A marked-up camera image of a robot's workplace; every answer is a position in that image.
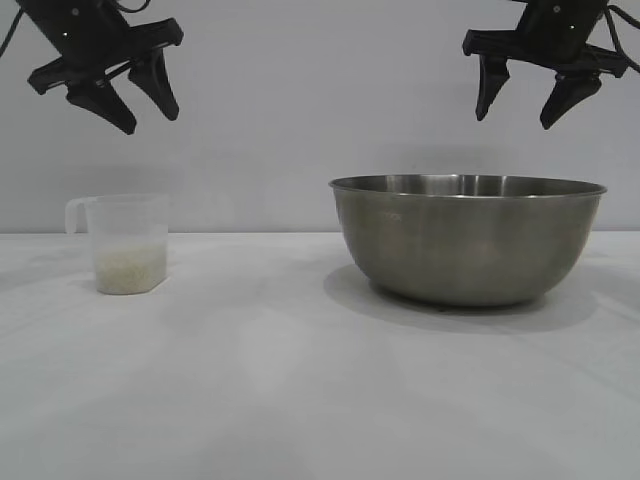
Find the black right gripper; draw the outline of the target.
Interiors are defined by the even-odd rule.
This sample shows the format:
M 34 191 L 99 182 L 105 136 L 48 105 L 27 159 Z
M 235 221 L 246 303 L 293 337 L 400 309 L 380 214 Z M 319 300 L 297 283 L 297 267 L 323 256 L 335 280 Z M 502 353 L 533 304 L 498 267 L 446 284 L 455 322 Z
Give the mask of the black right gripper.
M 477 120 L 486 117 L 510 79 L 507 60 L 559 73 L 540 114 L 544 129 L 550 129 L 569 110 L 599 91 L 598 74 L 622 77 L 628 60 L 617 51 L 588 43 L 607 5 L 600 0 L 528 1 L 513 30 L 468 30 L 463 53 L 479 56 Z

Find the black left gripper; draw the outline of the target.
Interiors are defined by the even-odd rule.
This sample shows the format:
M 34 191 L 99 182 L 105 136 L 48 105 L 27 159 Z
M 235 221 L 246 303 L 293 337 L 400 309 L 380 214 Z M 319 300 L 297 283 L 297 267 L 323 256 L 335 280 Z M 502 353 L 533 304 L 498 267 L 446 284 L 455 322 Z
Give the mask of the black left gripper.
M 28 83 L 37 93 L 71 84 L 67 88 L 70 104 L 133 134 L 136 118 L 131 110 L 109 81 L 94 81 L 111 79 L 131 67 L 128 79 L 166 119 L 178 118 L 179 105 L 163 50 L 180 45 L 184 38 L 175 19 L 131 26 L 115 1 L 42 0 L 18 5 L 59 53 L 29 76 Z

